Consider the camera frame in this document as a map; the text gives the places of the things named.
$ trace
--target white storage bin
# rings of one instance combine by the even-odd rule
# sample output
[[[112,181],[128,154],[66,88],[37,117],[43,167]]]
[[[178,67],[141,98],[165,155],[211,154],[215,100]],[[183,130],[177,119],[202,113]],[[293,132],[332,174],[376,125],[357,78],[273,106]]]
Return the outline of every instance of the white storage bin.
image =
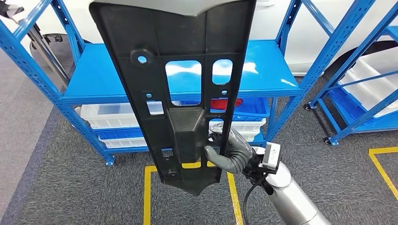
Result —
[[[219,124],[222,122],[219,121],[210,121],[209,126]],[[234,128],[240,134],[244,132],[256,133],[258,135],[260,133],[260,127],[266,123],[266,118],[263,118],[261,121],[233,121],[231,123],[231,127]]]
[[[248,142],[254,141],[254,137],[258,135],[258,132],[239,132]],[[116,149],[116,148],[128,148],[128,147],[142,147],[146,146],[144,137],[134,137],[134,138],[121,138],[121,139],[107,139],[100,141],[105,143],[107,148]]]
[[[398,70],[398,47],[362,56],[354,67],[347,71],[339,84],[390,73]],[[370,110],[398,89],[398,73],[370,81],[343,87],[351,93],[366,110]],[[398,110],[398,100],[385,107],[375,118]]]
[[[148,109],[152,115],[163,114],[161,102],[148,102]],[[82,105],[80,117],[93,129],[139,127],[130,103]]]

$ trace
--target robotic arm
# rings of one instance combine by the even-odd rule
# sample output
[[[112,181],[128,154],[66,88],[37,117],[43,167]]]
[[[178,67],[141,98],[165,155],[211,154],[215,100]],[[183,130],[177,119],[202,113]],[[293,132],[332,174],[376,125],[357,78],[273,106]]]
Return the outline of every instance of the robotic arm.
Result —
[[[222,127],[212,126],[210,131],[222,133]],[[282,220],[287,225],[330,225],[314,203],[292,178],[289,169],[280,162],[280,145],[267,143],[266,148],[251,147],[234,129],[230,130],[228,157],[218,155],[215,150],[205,147],[210,162],[230,173],[243,173],[253,187],[244,201],[245,223],[246,201],[256,186],[262,186]]]

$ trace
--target metal pole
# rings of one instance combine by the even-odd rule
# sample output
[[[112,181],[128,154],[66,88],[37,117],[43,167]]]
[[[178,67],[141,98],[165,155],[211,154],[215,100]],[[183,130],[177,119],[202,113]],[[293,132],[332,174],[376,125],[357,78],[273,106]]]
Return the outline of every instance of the metal pole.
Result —
[[[70,77],[61,65],[61,63],[58,61],[48,43],[44,40],[43,36],[41,36],[40,29],[36,24],[33,25],[33,27],[29,30],[28,36],[31,38],[33,44],[35,45],[43,59],[46,61],[46,63],[62,79],[65,87],[67,87],[70,81]]]

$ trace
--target blue shelf upright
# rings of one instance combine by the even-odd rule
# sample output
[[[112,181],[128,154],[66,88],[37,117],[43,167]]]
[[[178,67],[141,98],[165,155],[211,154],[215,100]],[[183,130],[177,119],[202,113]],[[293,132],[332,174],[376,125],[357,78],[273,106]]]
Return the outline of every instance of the blue shelf upright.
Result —
[[[276,39],[249,41],[245,58],[247,69],[244,67],[242,72],[238,98],[272,98],[265,141],[271,141],[276,136],[374,2],[375,0],[355,0],[342,21],[334,29],[310,0],[292,0]],[[284,54],[290,28],[302,4],[307,7],[330,38],[302,82],[297,84],[284,59]],[[20,43],[25,35],[30,34],[33,32],[32,29],[37,27],[36,20],[49,5],[65,28],[76,66],[72,77],[65,77],[66,90],[64,93],[56,88]],[[38,29],[36,32],[37,41],[45,44]],[[386,32],[397,38],[396,35],[394,36],[397,33],[396,28],[392,27]],[[19,27],[14,33],[10,32],[0,21],[0,46],[105,159],[107,165],[113,165],[113,154],[115,153],[146,150],[146,147],[106,148],[86,122],[74,111],[74,105],[127,103],[128,99],[105,45],[84,43],[62,0],[41,0],[28,17],[19,22]],[[185,70],[184,77],[190,81],[189,83],[195,83],[198,74],[186,72],[186,69],[192,65],[179,62],[175,66]],[[169,81],[172,100],[196,101],[200,99],[200,87],[181,85],[178,75],[173,75]],[[217,79],[220,82],[225,82],[224,76],[214,75],[213,78],[214,82]],[[290,97],[290,100],[279,117],[276,118],[276,104],[279,97]],[[256,137],[255,141],[259,145],[265,142],[259,137]]]
[[[325,138],[325,143],[338,145],[338,141],[349,134],[398,129],[398,112],[392,112],[380,118],[373,118],[374,115],[398,99],[398,90],[391,93],[372,109],[366,111],[362,109],[360,103],[357,102],[354,97],[348,95],[343,89],[343,87],[348,85],[393,75],[398,73],[398,71],[345,83],[343,85],[338,84],[338,81],[343,78],[345,73],[354,65],[357,59],[382,35],[389,35],[392,39],[398,42],[398,26],[389,26],[390,23],[397,17],[397,15],[398,2],[391,8],[386,16],[372,30],[369,36],[351,54],[351,56],[332,76],[323,89],[309,103],[308,108],[315,109],[317,105],[321,107],[336,131],[336,135]],[[345,128],[341,129],[337,124],[335,118],[324,103],[325,98],[330,98],[334,107],[344,119],[346,123]]]

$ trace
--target rectangular cutout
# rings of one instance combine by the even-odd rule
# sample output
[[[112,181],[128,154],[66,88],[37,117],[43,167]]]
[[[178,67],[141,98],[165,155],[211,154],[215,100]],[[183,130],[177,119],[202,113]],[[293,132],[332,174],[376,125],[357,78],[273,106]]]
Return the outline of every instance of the rectangular cutout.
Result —
[[[184,169],[195,169],[195,168],[200,168],[202,166],[201,158],[198,159],[197,162],[195,163],[182,163],[181,166]]]
[[[201,94],[202,64],[200,62],[196,60],[170,61],[166,64],[165,69],[170,93]]]
[[[164,158],[168,158],[174,155],[172,148],[161,149]]]
[[[148,107],[149,114],[152,116],[164,114],[161,101],[146,101],[146,106]]]
[[[224,120],[214,118],[209,121],[209,142],[219,143],[223,134]]]
[[[213,64],[212,81],[214,84],[223,85],[231,80],[232,61],[229,59],[220,59]]]
[[[227,110],[228,98],[213,98],[210,101],[211,113],[225,113]]]

